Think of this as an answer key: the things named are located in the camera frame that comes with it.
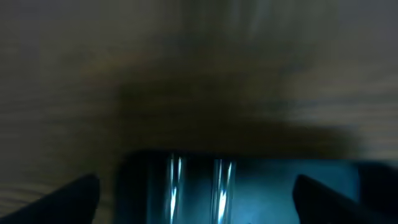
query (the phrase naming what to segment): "wooden surface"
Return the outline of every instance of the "wooden surface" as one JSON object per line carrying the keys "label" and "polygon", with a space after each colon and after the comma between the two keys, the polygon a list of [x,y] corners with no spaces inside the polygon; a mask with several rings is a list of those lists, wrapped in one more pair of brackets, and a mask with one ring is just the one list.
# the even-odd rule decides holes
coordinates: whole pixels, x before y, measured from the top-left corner
{"label": "wooden surface", "polygon": [[397,159],[396,1],[242,2],[1,1],[0,215],[96,172],[109,223],[140,148]]}

